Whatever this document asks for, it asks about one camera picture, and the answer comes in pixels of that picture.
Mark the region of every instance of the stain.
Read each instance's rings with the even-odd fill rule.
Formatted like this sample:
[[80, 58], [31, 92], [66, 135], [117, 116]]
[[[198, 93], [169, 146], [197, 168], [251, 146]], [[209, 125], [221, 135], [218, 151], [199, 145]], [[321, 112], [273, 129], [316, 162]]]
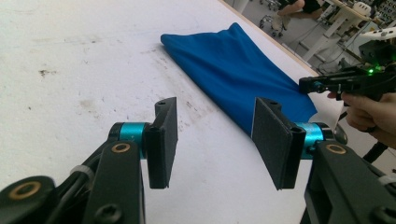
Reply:
[[141, 51], [140, 54], [150, 54], [150, 53], [155, 53], [157, 50], [156, 49], [150, 49], [146, 51]]
[[83, 100], [83, 101], [80, 101], [79, 104], [83, 108], [85, 108], [85, 109], [89, 110], [89, 112], [91, 112], [91, 109], [93, 107], [93, 101], [92, 100]]
[[33, 39], [37, 44], [47, 44], [53, 42], [55, 39], [53, 38], [41, 38], [41, 39]]
[[213, 113], [216, 111], [216, 109], [212, 106], [207, 106], [206, 109], [207, 109], [207, 111], [209, 111], [209, 113]]
[[32, 53], [32, 54], [38, 53], [38, 52], [40, 52], [40, 50], [38, 50], [38, 49], [30, 49], [29, 50], [29, 53]]
[[89, 43], [94, 44], [98, 42], [101, 42], [101, 38], [96, 35], [69, 36], [64, 38], [64, 43], [68, 44], [86, 45]]
[[168, 69], [168, 67], [167, 67], [165, 64], [163, 64], [161, 61], [155, 60], [155, 62], [156, 62], [158, 65], [162, 66], [165, 70]]
[[163, 61], [164, 63], [168, 63], [168, 61], [166, 61], [165, 58], [160, 58], [160, 59], [161, 59], [161, 61]]
[[6, 4], [5, 6], [0, 7], [0, 11], [11, 12], [11, 13], [19, 13], [24, 15], [33, 15], [38, 9], [40, 9], [39, 1], [29, 1], [31, 4], [22, 4], [19, 1], [8, 1], [11, 4]]
[[40, 71], [38, 71], [38, 73], [39, 73], [42, 77], [46, 77], [46, 75], [56, 75], [56, 74], [57, 74], [56, 71], [48, 71], [48, 70], [40, 70]]
[[188, 122], [185, 122], [184, 120], [180, 120], [180, 122], [179, 122], [179, 124], [177, 125], [177, 130], [180, 132], [180, 133], [182, 133], [182, 132], [184, 132], [184, 130], [186, 129], [186, 128], [189, 128], [190, 127], [190, 124], [188, 123]]

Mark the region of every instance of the blue fabric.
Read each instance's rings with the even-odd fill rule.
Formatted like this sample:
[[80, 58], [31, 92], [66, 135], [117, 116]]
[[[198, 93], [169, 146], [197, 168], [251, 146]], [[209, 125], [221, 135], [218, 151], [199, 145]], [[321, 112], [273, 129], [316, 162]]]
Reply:
[[181, 69], [249, 135], [256, 97], [281, 103], [293, 122], [307, 122], [317, 112], [237, 23], [218, 33], [162, 35], [161, 41]]

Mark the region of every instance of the floor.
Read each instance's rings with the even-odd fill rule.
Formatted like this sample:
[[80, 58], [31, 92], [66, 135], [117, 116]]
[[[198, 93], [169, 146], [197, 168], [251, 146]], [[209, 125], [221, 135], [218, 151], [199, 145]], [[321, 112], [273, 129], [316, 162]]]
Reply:
[[[257, 26], [260, 25], [260, 20], [264, 15], [274, 15], [275, 12], [268, 8], [268, 4], [260, 0], [249, 1], [242, 15], [248, 20], [252, 21]], [[326, 31], [327, 26], [322, 22], [314, 20], [299, 20], [293, 19], [290, 22], [287, 31], [283, 32], [281, 37], [275, 36], [274, 40], [289, 49], [291, 52], [302, 57], [306, 53], [306, 49], [300, 45], [304, 42], [307, 46], [312, 46], [315, 41]], [[273, 30], [271, 29], [270, 22], [265, 22], [262, 30], [268, 35], [272, 36]], [[335, 72], [339, 69], [338, 62], [344, 58], [349, 64], [358, 64], [354, 57], [345, 52], [344, 45], [336, 45], [331, 49], [323, 50], [319, 53], [318, 57], [312, 57], [308, 63], [319, 74], [327, 74]], [[348, 146], [353, 148], [358, 155], [363, 156], [367, 151], [376, 143], [376, 140], [367, 133], [361, 133], [351, 128], [345, 119], [339, 123], [345, 130], [348, 136]], [[393, 169], [396, 169], [396, 151], [389, 148], [386, 150], [374, 163], [374, 166], [382, 170], [385, 174], [391, 174]]]

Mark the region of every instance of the white table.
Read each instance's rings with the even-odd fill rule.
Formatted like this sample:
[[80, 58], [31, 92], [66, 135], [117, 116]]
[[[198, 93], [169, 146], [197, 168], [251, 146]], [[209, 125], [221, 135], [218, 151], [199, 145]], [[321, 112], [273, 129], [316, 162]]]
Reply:
[[[296, 189], [276, 191], [251, 142], [166, 54], [160, 35], [218, 32], [238, 22], [293, 80], [315, 73], [221, 1], [0, 3], [0, 189], [31, 175], [60, 184], [115, 122], [152, 122], [177, 97], [170, 189], [148, 186], [150, 223], [299, 223], [310, 161]], [[312, 94], [331, 126], [341, 103]]]

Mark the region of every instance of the black device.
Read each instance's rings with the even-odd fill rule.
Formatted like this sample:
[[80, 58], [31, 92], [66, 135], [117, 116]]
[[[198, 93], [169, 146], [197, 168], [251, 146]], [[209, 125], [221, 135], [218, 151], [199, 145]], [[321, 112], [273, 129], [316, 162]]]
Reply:
[[31, 176], [0, 192], [0, 222], [128, 223], [145, 221], [141, 159], [152, 189], [169, 187], [177, 146], [177, 99], [155, 104], [152, 123], [115, 123], [107, 140], [59, 186]]
[[396, 188], [382, 186], [383, 174], [334, 141], [325, 126], [312, 138], [264, 98], [256, 98], [254, 113], [251, 138], [277, 189], [294, 188], [302, 155], [313, 156], [301, 223], [396, 223]]
[[[300, 92], [342, 92], [380, 100], [396, 92], [396, 49], [390, 43], [369, 41], [360, 46], [370, 65], [348, 66], [338, 73], [303, 77]], [[324, 124], [293, 123], [281, 105], [256, 98], [251, 138], [277, 189], [292, 189], [300, 159], [312, 155], [305, 189], [306, 209], [301, 223], [396, 223], [396, 186], [380, 184], [382, 172], [371, 165], [387, 146], [377, 143], [362, 159], [351, 148], [334, 141]]]

